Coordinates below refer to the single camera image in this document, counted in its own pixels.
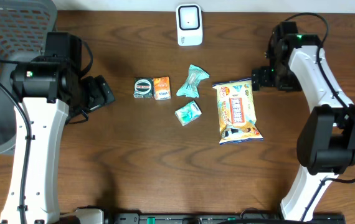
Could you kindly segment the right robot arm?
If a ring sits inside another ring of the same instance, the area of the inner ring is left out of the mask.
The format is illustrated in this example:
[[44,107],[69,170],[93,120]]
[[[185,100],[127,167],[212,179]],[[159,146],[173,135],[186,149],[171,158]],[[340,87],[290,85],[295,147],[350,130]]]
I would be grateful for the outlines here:
[[270,64],[253,72],[253,87],[302,91],[310,115],[296,144],[300,163],[280,203],[285,220],[309,222],[333,182],[355,183],[355,104],[338,85],[315,34],[274,32],[265,53]]

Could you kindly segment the white barcode scanner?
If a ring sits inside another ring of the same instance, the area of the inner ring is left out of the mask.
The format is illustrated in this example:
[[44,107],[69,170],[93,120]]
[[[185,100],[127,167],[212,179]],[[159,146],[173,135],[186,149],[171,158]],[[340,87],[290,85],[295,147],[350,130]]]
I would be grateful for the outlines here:
[[177,43],[181,47],[201,45],[202,9],[198,4],[180,4],[176,8]]

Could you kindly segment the green tissue pack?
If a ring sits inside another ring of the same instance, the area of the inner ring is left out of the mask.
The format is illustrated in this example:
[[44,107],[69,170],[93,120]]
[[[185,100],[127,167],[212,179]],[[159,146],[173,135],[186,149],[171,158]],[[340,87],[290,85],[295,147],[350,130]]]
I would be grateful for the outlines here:
[[195,101],[190,101],[188,104],[175,111],[175,115],[182,126],[194,121],[200,117],[201,114],[202,111]]

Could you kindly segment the orange juice carton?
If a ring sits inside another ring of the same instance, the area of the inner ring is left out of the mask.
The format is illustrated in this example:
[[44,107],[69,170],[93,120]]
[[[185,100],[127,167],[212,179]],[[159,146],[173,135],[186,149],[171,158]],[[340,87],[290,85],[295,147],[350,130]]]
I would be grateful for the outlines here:
[[168,100],[171,98],[169,77],[153,79],[155,100]]

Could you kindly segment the teal candy wrapper bag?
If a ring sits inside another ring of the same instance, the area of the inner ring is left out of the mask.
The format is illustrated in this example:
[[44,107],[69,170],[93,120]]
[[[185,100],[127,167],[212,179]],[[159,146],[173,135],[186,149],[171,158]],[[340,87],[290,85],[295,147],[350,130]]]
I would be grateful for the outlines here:
[[188,76],[182,87],[178,89],[177,96],[185,96],[188,98],[198,98],[198,85],[201,81],[208,79],[209,74],[202,68],[190,65],[188,69]]

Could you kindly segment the grey plastic mesh basket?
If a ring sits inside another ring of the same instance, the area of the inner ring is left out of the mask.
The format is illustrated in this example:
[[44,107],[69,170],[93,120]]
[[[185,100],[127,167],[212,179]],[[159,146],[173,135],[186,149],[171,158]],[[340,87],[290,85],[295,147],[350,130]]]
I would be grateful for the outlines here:
[[[0,82],[11,90],[15,65],[43,53],[48,32],[55,27],[57,8],[51,0],[0,0]],[[0,154],[12,154],[16,119],[12,101],[0,90]]]

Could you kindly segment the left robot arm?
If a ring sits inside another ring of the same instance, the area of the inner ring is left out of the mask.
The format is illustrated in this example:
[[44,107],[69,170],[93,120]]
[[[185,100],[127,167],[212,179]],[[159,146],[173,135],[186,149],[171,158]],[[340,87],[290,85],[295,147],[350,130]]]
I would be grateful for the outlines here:
[[17,95],[11,184],[0,223],[105,223],[104,210],[61,214],[57,193],[60,142],[72,118],[112,103],[104,77],[83,77],[67,62],[22,62],[11,72]]

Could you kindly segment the yellow blue snack bag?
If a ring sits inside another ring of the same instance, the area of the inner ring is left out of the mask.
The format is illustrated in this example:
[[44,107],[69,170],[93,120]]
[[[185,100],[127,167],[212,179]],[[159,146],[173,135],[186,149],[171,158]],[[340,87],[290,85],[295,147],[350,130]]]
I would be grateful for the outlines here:
[[244,78],[216,83],[219,116],[219,144],[263,140],[255,126],[257,117],[253,102],[252,79]]

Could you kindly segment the round black lidded cup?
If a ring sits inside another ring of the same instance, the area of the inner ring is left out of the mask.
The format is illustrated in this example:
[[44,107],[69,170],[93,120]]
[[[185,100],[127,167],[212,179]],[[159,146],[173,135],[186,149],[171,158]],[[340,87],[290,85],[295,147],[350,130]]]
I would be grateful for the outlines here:
[[152,98],[153,87],[152,78],[135,78],[133,96],[135,98]]

